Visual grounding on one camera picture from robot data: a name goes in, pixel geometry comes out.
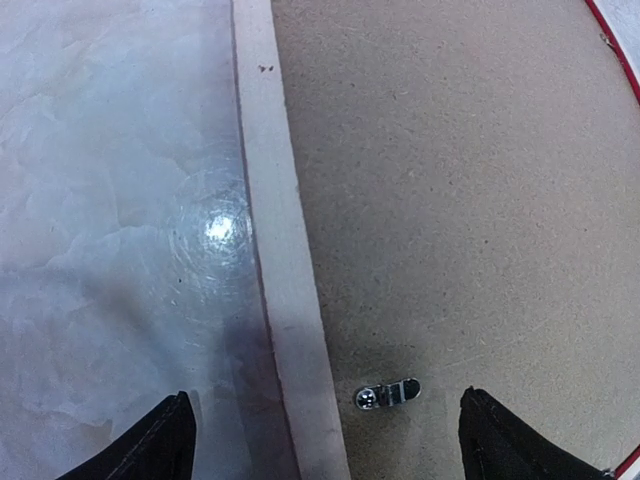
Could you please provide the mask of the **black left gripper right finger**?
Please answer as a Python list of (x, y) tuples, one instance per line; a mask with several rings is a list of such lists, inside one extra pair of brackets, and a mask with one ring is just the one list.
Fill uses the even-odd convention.
[(613, 477), (548, 441), (483, 389), (465, 390), (458, 436), (467, 479)]

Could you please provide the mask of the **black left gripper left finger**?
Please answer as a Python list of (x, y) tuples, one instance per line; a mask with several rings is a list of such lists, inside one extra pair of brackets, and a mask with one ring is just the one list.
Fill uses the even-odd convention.
[(196, 419), (186, 392), (169, 395), (106, 449), (61, 480), (192, 478)]

